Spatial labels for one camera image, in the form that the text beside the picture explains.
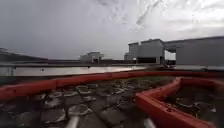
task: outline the cloudy sky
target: cloudy sky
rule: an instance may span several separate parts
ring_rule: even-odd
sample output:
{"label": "cloudy sky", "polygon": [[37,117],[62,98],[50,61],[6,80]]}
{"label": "cloudy sky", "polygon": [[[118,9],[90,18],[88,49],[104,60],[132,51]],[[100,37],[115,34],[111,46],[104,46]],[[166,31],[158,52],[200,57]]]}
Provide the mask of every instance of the cloudy sky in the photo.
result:
{"label": "cloudy sky", "polygon": [[0,0],[0,47],[76,59],[122,59],[128,43],[224,35],[224,0]]}

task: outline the building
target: building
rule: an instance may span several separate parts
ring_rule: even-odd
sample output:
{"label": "building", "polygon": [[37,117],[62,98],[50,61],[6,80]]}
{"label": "building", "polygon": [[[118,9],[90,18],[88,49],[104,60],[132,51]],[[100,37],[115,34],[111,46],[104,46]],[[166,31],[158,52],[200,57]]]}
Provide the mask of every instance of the building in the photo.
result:
{"label": "building", "polygon": [[80,56],[81,61],[85,62],[93,62],[93,63],[98,63],[103,57],[103,54],[100,52],[89,52],[85,55]]}
{"label": "building", "polygon": [[165,45],[176,53],[177,65],[224,66],[224,37],[168,41]]}
{"label": "building", "polygon": [[164,45],[162,40],[154,39],[142,41],[140,44],[129,44],[129,52],[124,55],[125,60],[137,60],[138,63],[164,63]]}

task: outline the rooftop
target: rooftop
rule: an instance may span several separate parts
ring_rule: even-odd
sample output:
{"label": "rooftop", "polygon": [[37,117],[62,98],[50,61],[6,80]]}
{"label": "rooftop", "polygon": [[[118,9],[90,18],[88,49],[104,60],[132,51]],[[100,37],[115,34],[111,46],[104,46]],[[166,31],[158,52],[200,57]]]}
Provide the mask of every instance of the rooftop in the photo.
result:
{"label": "rooftop", "polygon": [[0,127],[64,128],[79,116],[79,128],[143,128],[147,115],[134,104],[136,92],[173,77],[141,77],[67,86],[0,104]]}

